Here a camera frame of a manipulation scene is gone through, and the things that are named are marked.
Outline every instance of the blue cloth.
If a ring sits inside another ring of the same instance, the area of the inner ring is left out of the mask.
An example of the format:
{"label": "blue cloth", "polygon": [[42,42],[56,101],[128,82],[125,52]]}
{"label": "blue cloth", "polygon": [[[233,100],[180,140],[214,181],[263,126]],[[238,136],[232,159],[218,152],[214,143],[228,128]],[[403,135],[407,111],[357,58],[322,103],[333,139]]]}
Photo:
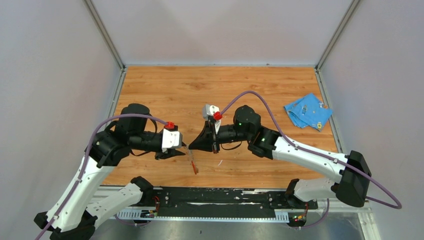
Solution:
{"label": "blue cloth", "polygon": [[284,106],[288,117],[299,128],[311,126],[321,131],[333,111],[325,106],[313,93],[310,93]]}

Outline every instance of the red cap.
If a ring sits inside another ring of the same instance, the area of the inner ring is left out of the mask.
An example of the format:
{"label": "red cap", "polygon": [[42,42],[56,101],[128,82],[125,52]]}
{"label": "red cap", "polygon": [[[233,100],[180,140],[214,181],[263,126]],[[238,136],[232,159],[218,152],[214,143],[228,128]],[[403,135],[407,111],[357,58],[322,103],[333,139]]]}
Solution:
{"label": "red cap", "polygon": [[168,124],[165,125],[166,129],[174,129],[175,128],[175,124],[172,121],[168,121]]}
{"label": "red cap", "polygon": [[221,113],[219,111],[217,111],[213,114],[213,119],[215,119],[217,121],[221,120],[222,118],[223,118],[223,116],[221,115]]}

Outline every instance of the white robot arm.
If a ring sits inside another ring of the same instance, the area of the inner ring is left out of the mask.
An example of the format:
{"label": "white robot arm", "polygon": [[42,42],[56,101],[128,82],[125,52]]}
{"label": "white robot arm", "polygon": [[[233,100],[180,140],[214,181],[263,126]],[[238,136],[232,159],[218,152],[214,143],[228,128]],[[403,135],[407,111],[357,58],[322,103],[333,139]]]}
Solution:
{"label": "white robot arm", "polygon": [[[149,109],[140,104],[130,104],[122,113],[149,115]],[[50,239],[88,240],[104,221],[122,209],[152,201],[153,186],[138,176],[118,192],[89,204],[100,184],[123,158],[133,154],[133,149],[155,152],[156,159],[184,155],[176,150],[183,146],[183,136],[178,126],[168,124],[160,133],[149,132],[144,131],[146,121],[136,117],[120,118],[95,135],[85,168],[83,157],[75,176],[57,203],[49,211],[38,213],[34,219],[41,229],[54,219],[47,229],[52,232]]]}
{"label": "white robot arm", "polygon": [[216,127],[221,120],[219,112],[212,114],[216,106],[206,105],[203,117],[206,119],[200,135],[188,145],[188,149],[218,153],[220,144],[247,141],[248,150],[258,157],[288,161],[314,170],[326,178],[293,179],[287,187],[286,197],[290,204],[301,205],[313,199],[338,198],[354,207],[362,207],[370,181],[357,172],[346,168],[347,163],[371,176],[362,154],[351,151],[328,152],[282,136],[278,131],[261,125],[261,116],[247,106],[237,108],[233,124]]}

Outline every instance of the white wall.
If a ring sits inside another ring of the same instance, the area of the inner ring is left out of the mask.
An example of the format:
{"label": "white wall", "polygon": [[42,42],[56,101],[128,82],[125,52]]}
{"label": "white wall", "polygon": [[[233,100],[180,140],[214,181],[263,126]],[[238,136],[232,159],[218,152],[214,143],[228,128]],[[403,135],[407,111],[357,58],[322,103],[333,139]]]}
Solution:
{"label": "white wall", "polygon": [[119,74],[82,0],[1,1],[0,239],[40,232],[33,219],[78,169]]}
{"label": "white wall", "polygon": [[351,0],[94,0],[126,64],[315,65]]}
{"label": "white wall", "polygon": [[[348,150],[403,203],[372,204],[383,240],[423,239],[424,1],[364,0],[322,74]],[[371,187],[369,196],[390,200]]]}

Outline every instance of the wooden floor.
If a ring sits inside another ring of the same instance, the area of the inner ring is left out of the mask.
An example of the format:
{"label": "wooden floor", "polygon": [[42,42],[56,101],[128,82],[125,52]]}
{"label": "wooden floor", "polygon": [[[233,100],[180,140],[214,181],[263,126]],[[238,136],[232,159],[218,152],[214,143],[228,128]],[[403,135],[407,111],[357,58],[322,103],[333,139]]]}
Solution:
{"label": "wooden floor", "polygon": [[[130,103],[146,105],[153,116],[177,124],[183,141],[189,144],[203,128],[205,104],[222,110],[246,90],[264,97],[286,135],[314,147],[337,151],[329,124],[322,132],[310,127],[300,129],[283,109],[309,93],[322,98],[314,69],[308,67],[133,66],[127,71],[115,114]],[[225,113],[222,124],[232,124],[234,111],[245,104],[261,115],[262,125],[276,129],[262,102],[252,94],[240,98]],[[154,131],[153,124],[148,122],[146,129]],[[132,178],[142,176],[154,186],[286,188],[292,179],[321,177],[293,163],[256,157],[247,150],[245,142],[235,150],[222,150],[218,154],[194,150],[193,156],[199,170],[197,175],[188,155],[155,160],[154,153],[149,153],[123,159],[104,184],[126,185]]]}

